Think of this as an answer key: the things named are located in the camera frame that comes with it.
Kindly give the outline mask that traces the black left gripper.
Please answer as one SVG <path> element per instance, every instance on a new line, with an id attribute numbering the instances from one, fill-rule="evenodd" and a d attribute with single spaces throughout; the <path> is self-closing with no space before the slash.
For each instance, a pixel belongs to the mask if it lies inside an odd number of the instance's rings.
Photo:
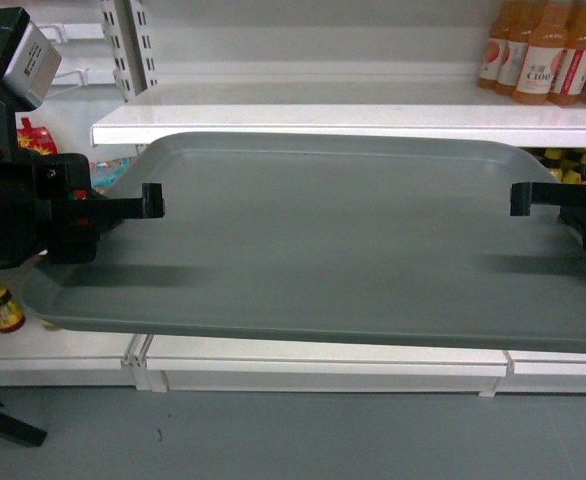
<path id="1" fill-rule="evenodd" d="M 82 154 L 37 157 L 34 180 L 38 238 L 51 263 L 89 263 L 96 258 L 100 230 L 95 216 L 126 220 L 165 215 L 159 183 L 143 183 L 139 198 L 101 198 L 92 189 L 89 161 Z"/>

